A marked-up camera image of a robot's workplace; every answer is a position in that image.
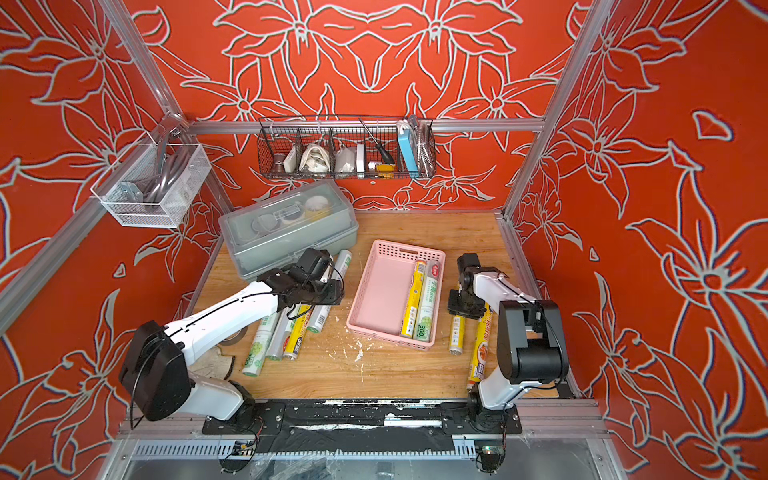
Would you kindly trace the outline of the silver foil wrap roll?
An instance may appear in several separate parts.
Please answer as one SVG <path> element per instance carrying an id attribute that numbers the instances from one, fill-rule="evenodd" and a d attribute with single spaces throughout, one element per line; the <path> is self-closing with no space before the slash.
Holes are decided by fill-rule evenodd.
<path id="1" fill-rule="evenodd" d="M 339 305 L 343 299 L 345 293 L 344 277 L 351 259 L 351 252 L 347 249 L 342 249 L 334 263 L 330 266 L 330 277 L 326 282 L 321 303 L 314 307 L 309 320 L 308 330 L 310 332 L 320 333 L 326 324 L 331 308 Z"/>

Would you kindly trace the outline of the green white wrap roll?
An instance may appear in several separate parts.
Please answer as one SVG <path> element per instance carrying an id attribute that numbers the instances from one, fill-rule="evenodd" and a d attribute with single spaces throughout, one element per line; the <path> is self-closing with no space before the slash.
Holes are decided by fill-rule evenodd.
<path id="1" fill-rule="evenodd" d="M 434 320 L 436 296 L 438 293 L 438 280 L 440 265 L 431 260 L 427 264 L 427 272 L 422 285 L 422 293 L 419 300 L 417 318 L 413 338 L 417 341 L 428 342 L 431 338 L 431 328 Z"/>

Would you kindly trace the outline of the pink plastic basket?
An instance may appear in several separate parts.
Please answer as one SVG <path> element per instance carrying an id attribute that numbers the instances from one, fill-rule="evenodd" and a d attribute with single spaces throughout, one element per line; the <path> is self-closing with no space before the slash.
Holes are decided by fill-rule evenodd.
<path id="1" fill-rule="evenodd" d="M 435 343 L 437 321 L 433 320 L 425 341 L 401 335 L 409 287 L 415 264 L 434 261 L 428 269 L 436 274 L 434 302 L 440 302 L 446 254 L 442 250 L 377 239 L 373 242 L 357 292 L 347 317 L 347 328 L 364 337 L 427 351 Z"/>

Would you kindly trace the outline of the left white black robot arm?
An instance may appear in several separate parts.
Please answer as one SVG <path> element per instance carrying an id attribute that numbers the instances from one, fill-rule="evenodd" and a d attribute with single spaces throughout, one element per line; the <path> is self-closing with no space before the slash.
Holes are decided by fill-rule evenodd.
<path id="1" fill-rule="evenodd" d="M 332 265 L 326 250 L 309 248 L 286 267 L 262 273 L 239 292 L 196 314 L 160 325 L 138 327 L 119 371 L 129 394 L 128 415 L 163 420 L 176 413 L 230 421 L 248 410 L 252 397 L 244 387 L 204 377 L 190 370 L 221 341 L 250 324 L 289 308 L 337 305 L 344 295 L 341 279 L 324 279 Z"/>

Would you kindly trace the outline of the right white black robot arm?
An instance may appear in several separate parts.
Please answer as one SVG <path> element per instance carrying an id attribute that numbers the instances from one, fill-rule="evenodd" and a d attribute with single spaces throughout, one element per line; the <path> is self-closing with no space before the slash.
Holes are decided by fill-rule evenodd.
<path id="1" fill-rule="evenodd" d="M 527 390 L 558 382 L 569 372 L 560 310 L 514 286 L 494 267 L 483 267 L 475 253 L 457 260 L 458 287 L 450 291 L 452 315 L 480 319 L 497 315 L 496 369 L 470 389 L 468 418 L 490 432 L 507 423 L 515 401 Z"/>

